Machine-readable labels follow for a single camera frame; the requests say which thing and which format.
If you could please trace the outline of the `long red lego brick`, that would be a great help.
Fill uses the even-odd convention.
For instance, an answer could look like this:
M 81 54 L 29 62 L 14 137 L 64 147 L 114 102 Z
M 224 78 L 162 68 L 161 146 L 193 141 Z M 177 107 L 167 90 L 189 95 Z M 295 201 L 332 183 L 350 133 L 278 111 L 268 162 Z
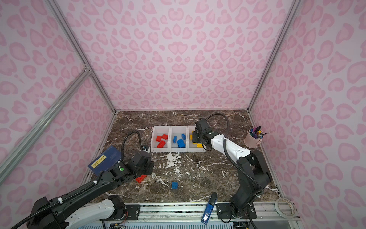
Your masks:
M 140 177 L 137 177 L 135 180 L 141 184 L 145 179 L 147 178 L 147 175 L 141 175 Z

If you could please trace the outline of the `red lego brick tall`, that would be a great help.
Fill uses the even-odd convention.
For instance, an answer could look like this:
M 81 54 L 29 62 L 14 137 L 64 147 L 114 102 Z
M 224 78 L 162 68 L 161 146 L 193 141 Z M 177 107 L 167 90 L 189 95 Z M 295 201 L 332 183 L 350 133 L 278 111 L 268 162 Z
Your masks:
M 157 148 L 164 148 L 165 145 L 166 145 L 165 141 L 160 141 L 159 144 L 157 145 Z

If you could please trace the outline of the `blue lego front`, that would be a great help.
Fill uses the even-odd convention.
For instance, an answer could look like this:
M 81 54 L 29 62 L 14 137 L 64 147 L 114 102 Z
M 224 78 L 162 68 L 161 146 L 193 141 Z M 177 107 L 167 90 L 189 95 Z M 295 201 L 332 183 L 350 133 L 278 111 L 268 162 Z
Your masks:
M 172 189 L 178 189 L 178 183 L 177 182 L 172 183 Z

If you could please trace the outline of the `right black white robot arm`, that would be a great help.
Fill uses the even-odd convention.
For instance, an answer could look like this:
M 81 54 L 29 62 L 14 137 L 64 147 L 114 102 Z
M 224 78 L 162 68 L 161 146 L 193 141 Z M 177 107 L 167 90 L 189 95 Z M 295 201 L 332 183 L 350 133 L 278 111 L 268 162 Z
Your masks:
M 229 132 L 230 123 L 227 116 L 215 113 L 195 122 L 193 142 L 202 144 L 207 150 L 213 149 L 223 153 L 236 167 L 239 188 L 229 203 L 231 215 L 239 218 L 248 214 L 249 206 L 264 194 L 265 187 L 273 181 L 273 178 L 260 151 L 243 148 L 210 127 L 208 119 L 217 115 L 224 117 L 227 123 L 226 131 Z

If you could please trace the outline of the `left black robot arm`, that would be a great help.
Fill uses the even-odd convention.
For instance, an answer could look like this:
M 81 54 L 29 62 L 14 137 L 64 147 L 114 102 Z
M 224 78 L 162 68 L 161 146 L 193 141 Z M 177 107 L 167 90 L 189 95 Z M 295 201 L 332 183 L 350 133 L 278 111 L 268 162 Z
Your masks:
M 40 198 L 33 205 L 31 214 L 13 228 L 17 229 L 23 224 L 29 229 L 70 228 L 72 215 L 85 204 L 124 183 L 152 174 L 154 162 L 149 147 L 141 141 L 138 142 L 138 147 L 139 151 L 129 160 L 124 160 L 124 146 L 121 150 L 109 147 L 88 165 L 96 175 L 94 180 L 51 200 Z

